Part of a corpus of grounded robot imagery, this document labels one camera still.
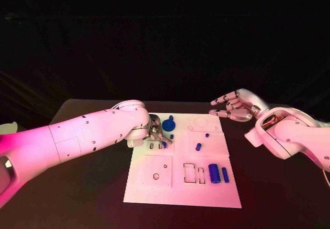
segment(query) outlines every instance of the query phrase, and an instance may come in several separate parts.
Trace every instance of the dark table surface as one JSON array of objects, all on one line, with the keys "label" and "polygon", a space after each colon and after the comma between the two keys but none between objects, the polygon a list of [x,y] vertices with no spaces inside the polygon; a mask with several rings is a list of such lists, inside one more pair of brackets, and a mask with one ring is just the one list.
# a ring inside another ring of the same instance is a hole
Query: dark table surface
[{"label": "dark table surface", "polygon": [[[52,124],[117,102],[70,99]],[[160,113],[210,109],[209,103],[145,106]],[[330,228],[330,188],[318,167],[301,153],[281,160],[264,146],[253,148],[243,137],[253,122],[220,122],[242,209],[124,203],[132,149],[121,141],[26,183],[0,209],[0,228]]]}]

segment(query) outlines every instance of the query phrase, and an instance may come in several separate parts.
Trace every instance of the small blue part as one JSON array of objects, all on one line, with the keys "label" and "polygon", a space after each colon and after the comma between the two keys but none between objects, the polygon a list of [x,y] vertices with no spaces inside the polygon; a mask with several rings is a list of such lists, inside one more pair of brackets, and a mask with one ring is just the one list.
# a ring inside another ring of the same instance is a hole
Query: small blue part
[{"label": "small blue part", "polygon": [[219,169],[216,164],[209,165],[209,172],[210,172],[210,182],[213,184],[217,184],[222,182],[220,180],[220,174],[219,174]]},{"label": "small blue part", "polygon": [[222,174],[223,174],[223,179],[225,179],[225,183],[229,183],[229,178],[227,178],[227,174],[226,174],[226,168],[222,168]]},{"label": "small blue part", "polygon": [[196,145],[196,151],[199,151],[199,150],[200,150],[200,148],[202,148],[202,144],[200,144],[200,143],[197,143],[197,145]]},{"label": "small blue part", "polygon": [[176,128],[176,123],[173,121],[173,116],[170,115],[168,119],[166,119],[161,123],[161,127],[164,131],[173,131]]}]

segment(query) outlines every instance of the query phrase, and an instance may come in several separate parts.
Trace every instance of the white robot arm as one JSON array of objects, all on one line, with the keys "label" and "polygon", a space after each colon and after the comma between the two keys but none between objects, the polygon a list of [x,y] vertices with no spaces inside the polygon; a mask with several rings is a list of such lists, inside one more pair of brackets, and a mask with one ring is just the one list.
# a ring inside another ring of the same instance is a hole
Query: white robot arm
[{"label": "white robot arm", "polygon": [[148,114],[138,100],[53,125],[0,135],[0,158],[7,157],[13,165],[10,175],[0,159],[0,207],[47,168],[122,139],[128,147],[141,146],[147,137],[171,144],[163,136],[160,118]]},{"label": "white robot arm", "polygon": [[246,89],[223,95],[210,105],[226,102],[226,111],[209,114],[246,122],[256,118],[255,127],[245,134],[255,147],[265,145],[271,153],[287,159],[302,152],[315,165],[330,172],[330,125],[314,120],[294,108],[269,108],[265,101]]}]

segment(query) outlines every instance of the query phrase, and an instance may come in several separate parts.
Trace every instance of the black backdrop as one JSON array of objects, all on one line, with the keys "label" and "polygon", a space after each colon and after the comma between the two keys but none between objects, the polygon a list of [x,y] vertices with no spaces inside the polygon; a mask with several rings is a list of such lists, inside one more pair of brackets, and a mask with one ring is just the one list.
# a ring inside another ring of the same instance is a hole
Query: black backdrop
[{"label": "black backdrop", "polygon": [[11,1],[1,11],[1,123],[46,125],[69,98],[206,102],[239,88],[330,121],[325,5]]}]

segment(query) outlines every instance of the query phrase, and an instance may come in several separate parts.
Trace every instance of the robotic hand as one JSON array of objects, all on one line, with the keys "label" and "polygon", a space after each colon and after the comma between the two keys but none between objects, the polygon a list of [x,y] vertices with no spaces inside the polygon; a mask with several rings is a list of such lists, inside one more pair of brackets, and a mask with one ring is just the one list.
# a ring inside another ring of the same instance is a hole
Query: robotic hand
[{"label": "robotic hand", "polygon": [[[8,135],[0,135],[0,208],[24,183],[59,163],[105,148],[122,139],[128,147],[150,137],[171,144],[163,136],[160,118],[144,103],[124,101],[111,109]],[[1,157],[11,164],[11,174]]]},{"label": "robotic hand", "polygon": [[295,108],[269,108],[265,101],[246,89],[227,93],[210,102],[226,102],[226,111],[209,114],[246,122],[255,117],[255,127],[245,134],[255,147],[265,145],[271,153],[287,159],[302,152],[315,165],[330,172],[330,125],[314,120]]}]

